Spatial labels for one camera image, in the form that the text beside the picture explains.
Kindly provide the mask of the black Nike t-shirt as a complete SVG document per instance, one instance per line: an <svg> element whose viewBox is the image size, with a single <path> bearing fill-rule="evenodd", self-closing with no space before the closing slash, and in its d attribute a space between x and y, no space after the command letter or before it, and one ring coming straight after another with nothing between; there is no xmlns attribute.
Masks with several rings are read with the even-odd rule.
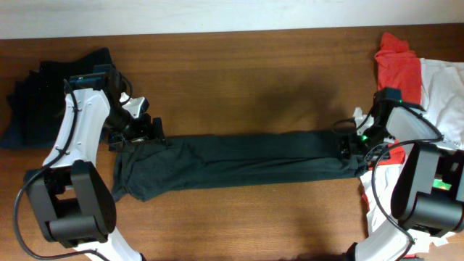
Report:
<svg viewBox="0 0 464 261"><path fill-rule="evenodd" d="M240 136L184 136L126 145L112 196L148 201L169 191L357 178L367 170L355 135L329 130Z"/></svg>

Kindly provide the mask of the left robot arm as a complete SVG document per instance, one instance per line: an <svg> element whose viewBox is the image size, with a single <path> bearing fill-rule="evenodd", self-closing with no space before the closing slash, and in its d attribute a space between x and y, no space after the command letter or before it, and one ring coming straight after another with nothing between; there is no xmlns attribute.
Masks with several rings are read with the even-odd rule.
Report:
<svg viewBox="0 0 464 261"><path fill-rule="evenodd" d="M65 115L49 156L31 170L15 199L27 196L43 237L91 260L144 260L116 227L115 201L96 169L102 131L112 151L147 141L165 142L160 118L114 65L64 81Z"/></svg>

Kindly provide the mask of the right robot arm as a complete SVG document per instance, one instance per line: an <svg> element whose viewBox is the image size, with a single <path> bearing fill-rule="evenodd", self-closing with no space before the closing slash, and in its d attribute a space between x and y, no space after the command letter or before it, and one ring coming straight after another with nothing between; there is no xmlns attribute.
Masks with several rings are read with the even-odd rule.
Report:
<svg viewBox="0 0 464 261"><path fill-rule="evenodd" d="M341 154L356 156L377 170L393 149L407 156L386 211L377 188L373 198L386 218L378 229L354 243L345 260L402 260L416 243L413 231L441 238L463 231L463 151L424 116L419 104L402 98L396 88L375 92L366 116L351 117L351 130L334 130L341 136Z"/></svg>

